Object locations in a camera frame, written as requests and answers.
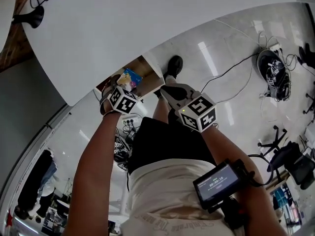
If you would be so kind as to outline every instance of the open drawer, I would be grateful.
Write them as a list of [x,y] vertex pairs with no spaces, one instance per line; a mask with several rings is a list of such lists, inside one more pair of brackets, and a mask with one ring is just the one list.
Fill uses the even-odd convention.
[[[129,68],[142,77],[140,84],[136,87],[135,91],[132,91],[139,97],[139,100],[143,99],[149,93],[158,90],[165,84],[161,70],[156,68],[156,66],[149,65],[143,56],[134,59],[129,64],[117,70],[117,72],[113,73],[110,77],[122,74],[126,68]],[[110,80],[110,77],[104,80],[96,88],[99,91],[102,91],[105,84]]]

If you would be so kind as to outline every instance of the gray wall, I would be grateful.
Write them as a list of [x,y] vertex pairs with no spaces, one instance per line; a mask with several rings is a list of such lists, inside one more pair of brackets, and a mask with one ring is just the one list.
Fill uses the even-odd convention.
[[64,104],[36,58],[0,73],[0,190],[29,142]]

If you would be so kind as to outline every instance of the white cube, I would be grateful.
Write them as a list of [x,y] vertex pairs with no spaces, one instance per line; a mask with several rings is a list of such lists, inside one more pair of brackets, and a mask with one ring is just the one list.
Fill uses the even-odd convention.
[[129,114],[137,104],[137,96],[120,86],[117,86],[113,93],[108,96],[112,108],[122,114]]
[[216,104],[203,93],[178,110],[178,113],[183,125],[201,133],[216,120],[216,111]]

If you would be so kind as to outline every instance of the digital display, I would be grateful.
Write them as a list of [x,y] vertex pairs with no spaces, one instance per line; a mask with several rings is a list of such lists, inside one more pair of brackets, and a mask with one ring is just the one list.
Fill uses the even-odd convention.
[[229,165],[224,166],[211,177],[197,185],[202,199],[205,201],[238,181]]

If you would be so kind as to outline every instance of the black shorts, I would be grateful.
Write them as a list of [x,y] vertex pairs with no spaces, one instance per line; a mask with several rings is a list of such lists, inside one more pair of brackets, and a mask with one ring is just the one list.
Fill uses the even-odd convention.
[[201,134],[177,121],[166,124],[144,117],[134,137],[128,172],[165,159],[181,158],[215,161]]

